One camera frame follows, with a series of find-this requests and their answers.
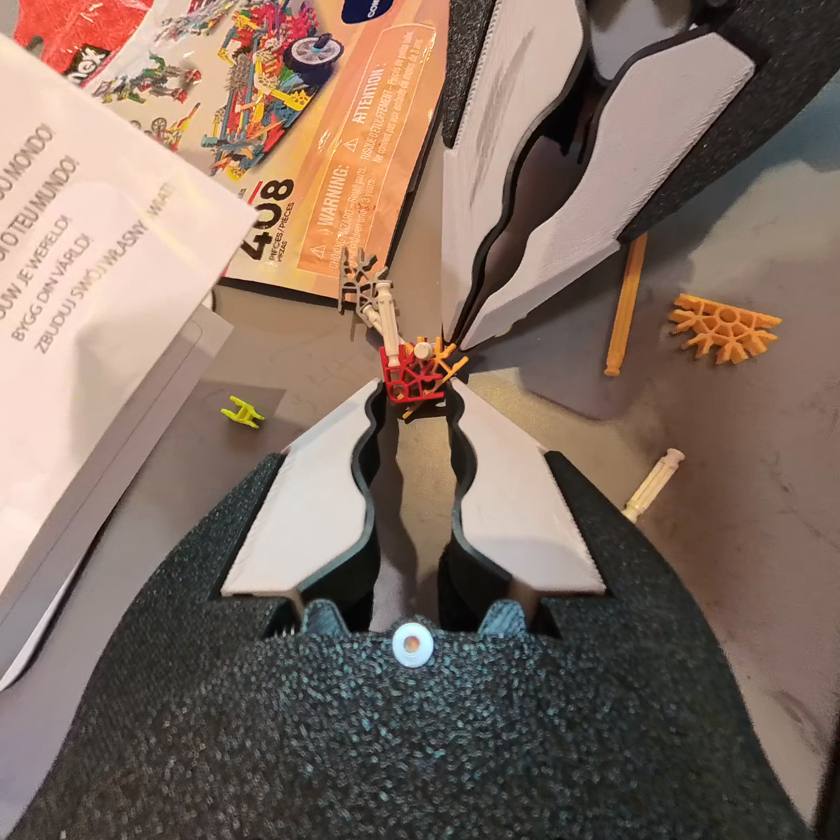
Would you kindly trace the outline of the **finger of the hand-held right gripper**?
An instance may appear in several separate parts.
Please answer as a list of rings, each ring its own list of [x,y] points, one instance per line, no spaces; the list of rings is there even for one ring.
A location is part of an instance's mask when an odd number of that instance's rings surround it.
[[[525,155],[589,49],[584,2],[451,2],[444,80],[441,322],[463,339]]]
[[[595,114],[580,181],[531,232],[518,268],[480,306],[460,348],[502,333],[617,252],[624,228],[754,71],[733,43],[697,30],[630,63]]]

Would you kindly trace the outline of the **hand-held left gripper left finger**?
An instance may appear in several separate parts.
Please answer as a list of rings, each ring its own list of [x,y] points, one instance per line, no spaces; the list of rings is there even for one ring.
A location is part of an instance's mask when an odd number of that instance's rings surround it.
[[[370,484],[382,425],[381,381],[363,385],[281,451],[245,539],[221,586],[222,596],[363,597],[378,565],[372,546]]]

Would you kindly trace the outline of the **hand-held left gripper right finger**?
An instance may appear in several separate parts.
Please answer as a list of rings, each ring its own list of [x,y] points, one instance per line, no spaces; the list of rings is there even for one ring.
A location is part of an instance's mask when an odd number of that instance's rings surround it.
[[[461,381],[448,388],[455,558],[462,597],[603,595],[548,449]]]

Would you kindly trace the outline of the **grey snowflake connector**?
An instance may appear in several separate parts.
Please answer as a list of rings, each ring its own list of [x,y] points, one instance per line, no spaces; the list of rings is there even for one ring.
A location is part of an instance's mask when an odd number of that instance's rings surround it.
[[[337,304],[339,312],[343,313],[346,306],[352,304],[355,314],[361,319],[361,309],[367,302],[372,301],[376,305],[376,282],[379,280],[390,282],[388,267],[373,272],[376,262],[376,255],[367,257],[362,248],[358,249],[355,262],[352,262],[349,249],[347,246],[342,247]]]

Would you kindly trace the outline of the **red corner connector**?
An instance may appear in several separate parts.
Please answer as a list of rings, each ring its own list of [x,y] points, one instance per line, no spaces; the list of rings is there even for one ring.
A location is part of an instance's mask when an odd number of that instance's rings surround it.
[[[416,346],[400,343],[396,361],[391,361],[385,347],[380,348],[381,367],[386,393],[392,403],[413,405],[434,399],[451,378],[456,368],[446,364],[441,353],[432,348],[426,358],[420,358]]]

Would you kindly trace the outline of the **red and yellow connector cluster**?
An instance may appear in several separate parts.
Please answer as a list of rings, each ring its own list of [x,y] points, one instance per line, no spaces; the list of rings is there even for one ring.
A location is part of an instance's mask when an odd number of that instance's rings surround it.
[[[465,369],[469,357],[441,337],[433,342],[417,339],[405,347],[407,357],[401,379],[402,401],[406,407],[402,410],[402,420],[408,422],[425,406],[445,398],[445,385]]]

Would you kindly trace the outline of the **long yellow toy rod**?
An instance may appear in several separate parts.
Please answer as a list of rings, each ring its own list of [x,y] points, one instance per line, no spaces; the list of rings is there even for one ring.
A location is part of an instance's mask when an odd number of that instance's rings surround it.
[[[641,234],[635,238],[628,249],[623,284],[616,305],[612,335],[605,358],[603,373],[607,377],[617,377],[622,372],[644,266],[647,241],[648,234]]]

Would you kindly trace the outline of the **yellow half-round connector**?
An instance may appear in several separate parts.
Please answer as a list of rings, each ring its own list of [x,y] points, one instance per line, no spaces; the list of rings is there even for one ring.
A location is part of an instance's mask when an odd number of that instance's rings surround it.
[[[679,346],[696,359],[714,354],[715,364],[740,364],[766,353],[778,339],[774,330],[782,320],[703,297],[681,293],[668,320],[672,335],[685,335]]]

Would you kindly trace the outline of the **lime green toy clip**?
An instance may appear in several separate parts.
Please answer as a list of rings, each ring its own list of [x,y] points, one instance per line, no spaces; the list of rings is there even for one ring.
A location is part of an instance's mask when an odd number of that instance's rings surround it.
[[[231,395],[228,399],[233,404],[234,408],[222,408],[220,411],[221,414],[236,424],[254,429],[260,428],[260,424],[266,418],[259,414],[251,404],[233,395]]]

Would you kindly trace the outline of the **colourful construction toy bag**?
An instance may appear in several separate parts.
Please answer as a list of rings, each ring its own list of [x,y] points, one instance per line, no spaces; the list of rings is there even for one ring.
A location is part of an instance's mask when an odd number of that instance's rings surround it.
[[[224,277],[337,299],[398,240],[445,79],[438,1],[2,2],[2,31],[254,207]]]

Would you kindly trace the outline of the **short white toy rod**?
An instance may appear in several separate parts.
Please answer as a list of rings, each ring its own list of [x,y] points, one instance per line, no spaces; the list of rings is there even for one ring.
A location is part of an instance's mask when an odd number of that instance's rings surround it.
[[[651,468],[646,478],[625,504],[622,509],[625,519],[636,523],[645,514],[676,473],[685,457],[685,454],[676,448],[667,449],[665,455]]]

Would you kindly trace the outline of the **booklet with green figure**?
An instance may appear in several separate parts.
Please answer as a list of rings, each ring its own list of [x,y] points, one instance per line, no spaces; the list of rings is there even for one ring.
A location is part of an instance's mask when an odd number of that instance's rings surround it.
[[[200,305],[87,457],[2,589],[1,690],[25,672],[126,489],[228,340]]]

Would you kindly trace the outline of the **instruction sheet with model pictures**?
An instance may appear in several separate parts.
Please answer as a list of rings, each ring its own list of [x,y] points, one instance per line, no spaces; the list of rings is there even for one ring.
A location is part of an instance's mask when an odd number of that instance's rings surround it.
[[[2,36],[1,582],[256,211]]]

